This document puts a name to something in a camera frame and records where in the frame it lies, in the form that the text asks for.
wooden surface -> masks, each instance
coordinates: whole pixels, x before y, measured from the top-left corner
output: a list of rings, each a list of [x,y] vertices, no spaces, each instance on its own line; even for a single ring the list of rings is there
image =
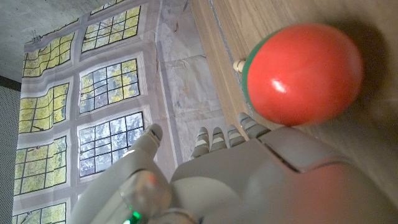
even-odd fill
[[[247,111],[233,60],[246,58],[271,32],[301,22],[331,24],[360,48],[365,79],[358,99],[340,116],[297,127],[336,147],[357,163],[398,206],[398,1],[387,0],[190,1],[213,81],[228,124]],[[260,123],[279,125],[257,114]]]

gray wall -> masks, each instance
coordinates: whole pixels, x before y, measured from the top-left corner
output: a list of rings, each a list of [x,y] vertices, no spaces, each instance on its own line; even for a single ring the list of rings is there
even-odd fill
[[[0,223],[11,223],[20,95],[0,86]]]

window pane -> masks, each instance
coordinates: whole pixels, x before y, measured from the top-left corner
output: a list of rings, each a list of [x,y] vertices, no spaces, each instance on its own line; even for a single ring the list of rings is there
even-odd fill
[[[134,128],[139,128],[143,126],[142,114],[136,113],[126,117],[127,130],[132,130]]]
[[[94,174],[94,158],[80,161],[80,177]]]
[[[104,153],[107,153],[107,152],[110,152],[110,151],[111,151],[111,145],[107,144],[107,145],[100,146],[100,147],[96,148],[95,149],[95,154],[96,155],[100,155],[100,154],[104,154]]]
[[[103,86],[95,89],[94,92],[95,92],[95,95],[98,96],[99,94],[106,92],[106,90],[107,90],[106,85],[103,85]]]
[[[80,113],[94,110],[94,98],[80,102]]]
[[[44,188],[44,174],[26,177],[22,180],[22,193]]]
[[[126,131],[126,123],[124,118],[115,119],[110,122],[111,124],[111,133],[117,134],[123,131]]]
[[[94,154],[95,154],[94,153],[94,149],[86,151],[86,152],[83,152],[83,153],[80,154],[80,159],[83,160],[83,159],[87,159],[87,158],[93,157]]]
[[[93,72],[94,83],[97,83],[101,80],[106,79],[106,68],[101,68],[95,72]]]
[[[30,148],[27,152],[26,161],[36,161],[47,158],[48,146],[38,146],[38,148]]]
[[[80,151],[81,151],[81,152],[85,152],[85,151],[87,151],[87,150],[93,149],[94,146],[95,146],[94,142],[90,142],[90,143],[84,144],[84,145],[82,145],[82,146],[80,147]]]
[[[34,162],[27,162],[25,164],[25,172],[24,176],[32,176],[32,175],[37,175],[37,174],[43,174],[45,173],[46,170],[46,160],[42,159],[39,161],[34,161]]]
[[[56,184],[61,184],[61,183],[65,183],[65,181],[67,181],[67,168],[66,167],[62,167],[59,169],[55,169],[53,171],[54,173],[54,185]]]
[[[15,178],[22,178],[24,171],[24,165],[23,164],[17,164],[15,165]]]
[[[104,138],[95,141],[95,147],[100,147],[111,142],[111,138]]]
[[[112,136],[111,138],[112,138],[112,150],[121,149],[127,146],[126,133],[117,134]]]
[[[132,76],[136,75],[137,70],[137,61],[136,60],[129,60],[127,62],[122,63],[122,72],[131,74]]]
[[[108,90],[122,87],[122,78],[120,75],[108,79]]]
[[[22,179],[17,179],[14,181],[14,195],[19,195],[19,191],[21,190],[21,182]]]
[[[95,97],[95,109],[100,108],[108,104],[108,94],[103,93]]]
[[[95,157],[95,172],[106,170],[111,164],[111,154],[97,156]]]
[[[26,149],[17,150],[17,157],[15,163],[25,162]]]
[[[23,98],[21,99],[20,109],[34,109],[36,107],[37,98]]]
[[[124,94],[124,99],[133,96],[138,96],[139,95],[138,83],[133,83],[131,85],[123,87],[123,94]]]
[[[81,87],[82,88],[92,86],[92,84],[94,84],[92,73],[85,75],[83,78],[81,78]]]
[[[123,100],[123,90],[122,88],[118,88],[115,90],[111,90],[108,93],[108,101],[109,103],[115,103]]]
[[[109,132],[109,123],[100,124],[95,127],[95,139],[101,139],[108,137],[110,135]]]
[[[94,141],[94,138],[95,138],[94,130],[95,130],[95,128],[86,128],[86,129],[80,130],[80,132],[79,132],[80,144]]]
[[[33,119],[33,114],[34,114],[35,110],[34,109],[24,109],[24,110],[20,110],[19,112],[19,120],[23,121],[23,120],[32,120]]]

window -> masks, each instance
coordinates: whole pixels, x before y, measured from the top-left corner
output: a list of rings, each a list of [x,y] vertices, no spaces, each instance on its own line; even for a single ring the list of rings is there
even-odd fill
[[[80,113],[139,94],[137,59],[101,68],[81,78]]]
[[[67,204],[61,203],[31,212],[15,215],[12,217],[12,224],[65,224],[67,221]]]
[[[137,34],[139,12],[135,7],[117,16],[87,27],[82,52],[122,40]]]
[[[19,133],[44,131],[66,119],[69,83],[50,88],[45,96],[21,99]]]
[[[15,164],[14,195],[26,194],[63,184],[67,180],[66,136],[53,143],[18,149]]]
[[[80,130],[80,177],[106,170],[143,132],[142,112]]]
[[[48,68],[53,68],[70,59],[70,46],[75,33],[53,39],[46,47],[24,58],[23,77],[38,77]]]
[[[117,4],[117,3],[121,2],[121,1],[123,1],[123,0],[113,0],[113,1],[111,1],[109,3],[106,3],[105,5],[102,5],[102,6],[98,7],[98,8],[96,8],[96,9],[92,10],[91,15],[96,13],[96,12],[100,12],[103,9],[106,9],[107,7],[111,7],[114,4]]]

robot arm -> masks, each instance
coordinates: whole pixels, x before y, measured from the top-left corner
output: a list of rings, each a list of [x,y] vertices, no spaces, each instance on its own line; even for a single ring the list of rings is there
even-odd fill
[[[397,208],[352,163],[294,128],[269,130],[241,113],[250,140],[228,127],[200,128],[188,162],[168,183],[149,126],[72,211],[77,223],[394,223]]]

